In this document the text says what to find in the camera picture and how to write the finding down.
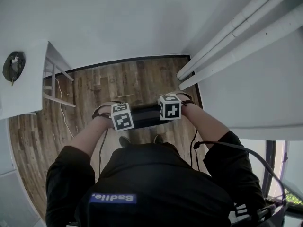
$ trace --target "dark shoe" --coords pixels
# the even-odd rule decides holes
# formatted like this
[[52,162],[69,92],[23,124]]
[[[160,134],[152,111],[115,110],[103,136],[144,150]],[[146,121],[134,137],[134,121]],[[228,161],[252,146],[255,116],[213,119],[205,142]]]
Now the dark shoe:
[[127,137],[120,136],[119,143],[122,146],[122,148],[126,148],[131,144],[131,141]]
[[154,144],[163,144],[164,139],[161,135],[157,134],[156,137],[153,139]]

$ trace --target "white cable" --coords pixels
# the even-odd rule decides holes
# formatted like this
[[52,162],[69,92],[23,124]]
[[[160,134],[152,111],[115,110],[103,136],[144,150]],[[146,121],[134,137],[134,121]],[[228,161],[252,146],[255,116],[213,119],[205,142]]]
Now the white cable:
[[[61,91],[61,88],[60,88],[60,83],[59,83],[59,81],[58,81],[57,78],[55,78],[55,79],[56,79],[57,82],[58,82],[59,90],[60,90],[60,93],[61,93],[60,100],[62,100],[62,91]],[[65,123],[65,125],[66,125],[68,131],[70,132],[71,136],[74,138],[74,136],[73,136],[72,133],[71,133],[70,128],[68,127],[68,125],[67,125],[67,123],[66,123],[66,121],[65,121],[65,115],[64,115],[63,110],[62,110],[62,104],[60,104],[60,110],[61,110],[61,112],[62,112],[62,114],[63,114],[64,123]]]

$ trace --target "wooden floor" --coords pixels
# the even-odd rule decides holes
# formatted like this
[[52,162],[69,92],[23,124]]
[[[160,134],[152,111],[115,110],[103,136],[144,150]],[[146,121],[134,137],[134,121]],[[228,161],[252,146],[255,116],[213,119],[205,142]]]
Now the wooden floor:
[[[160,94],[178,89],[176,73],[187,63],[187,58],[165,58],[143,61],[130,61],[73,72],[74,82],[65,76],[58,76],[62,99],[76,104],[76,108],[62,106],[66,122],[73,135],[76,135],[90,122],[93,110],[101,103],[112,100],[141,105],[155,102]],[[198,103],[194,87],[186,90]],[[9,119],[9,129],[13,152],[24,186],[41,217],[45,218],[45,180],[50,165],[60,150],[71,139],[60,111],[60,105],[44,100],[44,107],[37,115],[20,115]],[[181,120],[165,125],[116,133],[109,130],[101,153],[101,169],[109,161],[112,153],[120,148],[120,135],[128,136],[133,143],[148,143],[156,134],[161,134],[167,142],[174,144],[180,155],[190,163],[189,145],[195,129],[189,121]],[[101,137],[91,164],[98,178],[98,151]],[[204,148],[199,149],[199,164]]]

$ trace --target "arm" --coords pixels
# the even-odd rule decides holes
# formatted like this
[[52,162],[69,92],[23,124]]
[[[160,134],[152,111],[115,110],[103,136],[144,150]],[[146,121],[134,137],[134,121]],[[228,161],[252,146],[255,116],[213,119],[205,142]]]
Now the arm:
[[[184,101],[185,95],[178,95]],[[204,141],[219,141],[240,145],[239,138],[224,124],[194,104],[182,106],[182,114],[197,128]],[[204,159],[212,178],[224,188],[233,201],[246,204],[249,211],[265,206],[259,179],[253,174],[248,153],[224,145],[207,145],[209,151]]]
[[90,158],[103,132],[112,126],[111,120],[96,117],[68,146],[60,152],[46,177],[46,224],[48,227],[64,227],[75,221],[78,202],[95,184],[95,172]]

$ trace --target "label patch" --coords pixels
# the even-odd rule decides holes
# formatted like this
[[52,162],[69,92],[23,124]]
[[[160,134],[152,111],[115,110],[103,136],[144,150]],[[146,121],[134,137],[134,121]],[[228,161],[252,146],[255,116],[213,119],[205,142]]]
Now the label patch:
[[96,203],[137,203],[136,194],[93,193],[89,202]]

